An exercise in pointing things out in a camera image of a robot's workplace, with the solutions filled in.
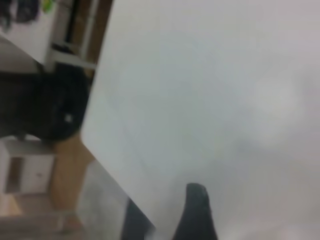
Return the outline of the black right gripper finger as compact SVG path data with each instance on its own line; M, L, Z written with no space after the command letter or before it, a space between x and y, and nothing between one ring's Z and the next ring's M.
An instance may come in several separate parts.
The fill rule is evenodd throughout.
M199 183L186 185L185 204L174 240L217 240L210 198L207 189Z

